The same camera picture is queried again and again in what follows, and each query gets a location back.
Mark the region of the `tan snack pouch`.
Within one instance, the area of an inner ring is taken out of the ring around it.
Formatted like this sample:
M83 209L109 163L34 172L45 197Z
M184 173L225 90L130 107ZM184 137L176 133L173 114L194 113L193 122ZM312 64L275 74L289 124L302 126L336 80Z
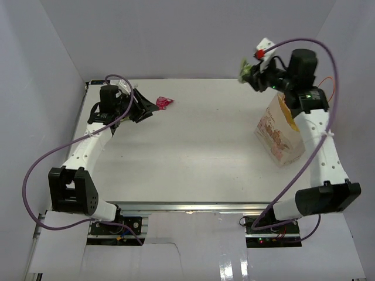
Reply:
M289 110L289 108L287 107L287 105L285 103L285 95L281 92L278 92L277 98L278 98L280 109L281 109L282 113L284 114L284 117L285 117L288 125L294 131L299 132L299 129L298 129L296 123L294 122L294 119L292 118L291 111Z

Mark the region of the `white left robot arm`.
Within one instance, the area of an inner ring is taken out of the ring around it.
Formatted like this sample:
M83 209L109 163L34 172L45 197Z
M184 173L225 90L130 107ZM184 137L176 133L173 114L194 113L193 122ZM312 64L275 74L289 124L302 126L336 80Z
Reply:
M138 90L123 86L103 85L100 100L90 110L85 137L61 167L48 174L54 211L84 214L104 221L112 234L119 233L124 219L117 215L118 207L100 198L91 173L105 144L114 136L123 119L139 123L159 108Z

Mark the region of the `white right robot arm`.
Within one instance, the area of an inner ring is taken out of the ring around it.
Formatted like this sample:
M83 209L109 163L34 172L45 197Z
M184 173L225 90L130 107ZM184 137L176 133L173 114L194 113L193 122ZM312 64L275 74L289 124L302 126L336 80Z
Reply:
M358 198L361 187L350 181L340 162L330 130L333 109L324 91L313 84L318 63L316 53L295 49L289 65L281 69L277 68L271 52L258 50L254 56L259 63L244 75L244 81L259 92L273 88L284 94L308 157L303 168L311 173L309 188L298 190L286 201L276 198L262 213L272 213L266 216L264 225L276 234L293 220L342 212Z

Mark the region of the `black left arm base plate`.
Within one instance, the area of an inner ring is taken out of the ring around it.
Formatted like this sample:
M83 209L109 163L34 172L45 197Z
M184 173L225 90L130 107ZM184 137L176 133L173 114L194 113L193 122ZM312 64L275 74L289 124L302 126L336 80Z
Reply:
M145 240L142 233L143 218L119 216L117 224L93 222L90 225L87 245L90 246L141 246Z

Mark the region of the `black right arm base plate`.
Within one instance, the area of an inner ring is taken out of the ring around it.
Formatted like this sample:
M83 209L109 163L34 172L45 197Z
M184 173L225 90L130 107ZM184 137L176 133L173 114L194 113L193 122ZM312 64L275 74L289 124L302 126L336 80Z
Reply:
M297 222L281 227L264 230L253 230L251 225L256 216L242 216L238 223L245 229L246 246L248 249L292 248L301 247L301 235Z

